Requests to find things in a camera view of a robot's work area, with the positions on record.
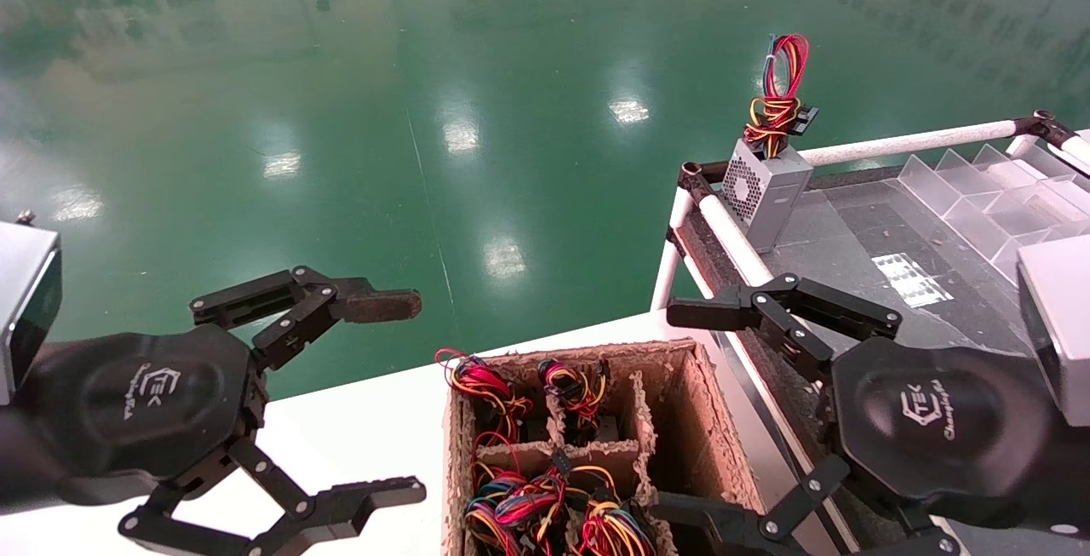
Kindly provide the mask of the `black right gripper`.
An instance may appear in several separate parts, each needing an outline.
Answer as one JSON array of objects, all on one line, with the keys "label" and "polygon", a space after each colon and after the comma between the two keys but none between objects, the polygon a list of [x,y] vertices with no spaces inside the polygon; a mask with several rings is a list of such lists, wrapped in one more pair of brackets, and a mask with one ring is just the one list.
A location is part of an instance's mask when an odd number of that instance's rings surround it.
[{"label": "black right gripper", "polygon": [[[968,525],[1087,531],[1087,430],[1059,413],[1033,359],[898,345],[888,340],[903,323],[895,309],[794,273],[729,285],[711,299],[670,297],[666,319],[689,330],[752,330],[806,380],[829,382],[837,449],[882,501]],[[833,361],[814,324],[863,342]],[[651,516],[701,531],[713,555],[807,555],[795,529],[849,475],[840,456],[828,456],[770,513],[659,491]],[[859,555],[961,555],[927,513],[899,510],[906,537]]]}]

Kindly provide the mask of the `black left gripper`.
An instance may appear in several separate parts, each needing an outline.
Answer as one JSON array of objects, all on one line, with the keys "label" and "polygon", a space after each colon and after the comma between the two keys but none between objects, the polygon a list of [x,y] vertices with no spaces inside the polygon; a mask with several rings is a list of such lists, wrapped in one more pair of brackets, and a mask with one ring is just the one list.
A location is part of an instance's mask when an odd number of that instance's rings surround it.
[{"label": "black left gripper", "polygon": [[[361,536],[371,513],[419,504],[416,476],[334,485],[308,495],[249,437],[268,402],[265,377],[237,336],[213,324],[171,335],[121,333],[48,343],[19,392],[19,455],[56,484],[166,482],[118,532],[164,555],[303,555]],[[178,479],[210,460],[242,469],[283,513],[250,539],[175,519],[207,485]]]}]

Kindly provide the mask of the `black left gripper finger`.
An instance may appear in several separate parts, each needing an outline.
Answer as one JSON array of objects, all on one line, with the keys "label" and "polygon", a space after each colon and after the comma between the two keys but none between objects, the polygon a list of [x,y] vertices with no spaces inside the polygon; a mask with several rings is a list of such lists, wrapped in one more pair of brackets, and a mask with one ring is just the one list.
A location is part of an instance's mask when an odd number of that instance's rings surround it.
[{"label": "black left gripper finger", "polygon": [[234,330],[272,316],[253,336],[261,370],[279,370],[339,322],[378,324],[416,317],[423,301],[416,289],[377,289],[366,278],[332,279],[307,266],[275,271],[190,303],[196,326]]}]

